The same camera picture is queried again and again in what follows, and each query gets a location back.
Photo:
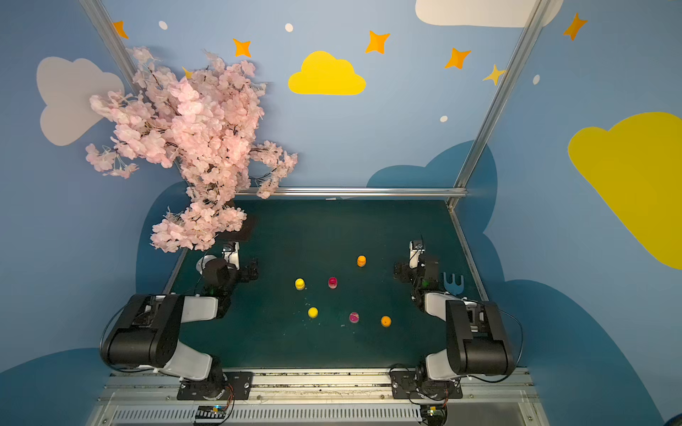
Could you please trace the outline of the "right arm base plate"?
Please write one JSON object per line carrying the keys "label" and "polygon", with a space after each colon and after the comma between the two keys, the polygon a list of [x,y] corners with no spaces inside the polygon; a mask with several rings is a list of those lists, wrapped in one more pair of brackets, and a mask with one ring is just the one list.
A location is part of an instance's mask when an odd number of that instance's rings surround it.
{"label": "right arm base plate", "polygon": [[388,376],[394,399],[445,401],[463,398],[461,386],[453,381],[433,381],[426,374],[408,369],[391,370]]}

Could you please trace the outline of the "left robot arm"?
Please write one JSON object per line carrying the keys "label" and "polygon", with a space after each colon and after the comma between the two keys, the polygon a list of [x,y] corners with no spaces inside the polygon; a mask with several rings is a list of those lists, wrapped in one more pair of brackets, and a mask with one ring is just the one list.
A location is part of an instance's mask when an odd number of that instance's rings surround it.
{"label": "left robot arm", "polygon": [[99,354],[106,365],[122,372],[154,369],[195,382],[222,377],[216,357],[181,342],[181,326],[223,318],[236,287],[259,278],[259,261],[238,266],[212,257],[201,266],[204,296],[136,294],[129,299],[101,337]]}

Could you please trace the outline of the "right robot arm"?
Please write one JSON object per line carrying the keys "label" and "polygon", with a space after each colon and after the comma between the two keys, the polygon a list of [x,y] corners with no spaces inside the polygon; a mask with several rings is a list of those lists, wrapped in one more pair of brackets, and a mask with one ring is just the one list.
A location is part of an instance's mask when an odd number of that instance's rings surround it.
{"label": "right robot arm", "polygon": [[410,284],[417,308],[445,324],[445,348],[427,355],[419,374],[432,382],[475,376],[489,383],[493,376],[501,380],[510,376],[517,361],[497,304],[454,296],[445,289],[439,271],[439,259],[425,253],[394,265],[394,278]]}

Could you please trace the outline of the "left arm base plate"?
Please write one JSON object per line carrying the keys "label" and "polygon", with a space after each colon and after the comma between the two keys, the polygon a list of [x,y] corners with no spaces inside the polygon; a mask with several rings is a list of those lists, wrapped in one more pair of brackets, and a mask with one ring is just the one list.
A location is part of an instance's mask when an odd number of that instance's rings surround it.
{"label": "left arm base plate", "polygon": [[223,371],[221,373],[213,372],[202,381],[183,380],[180,382],[177,400],[247,400],[250,396],[253,378],[252,372]]}

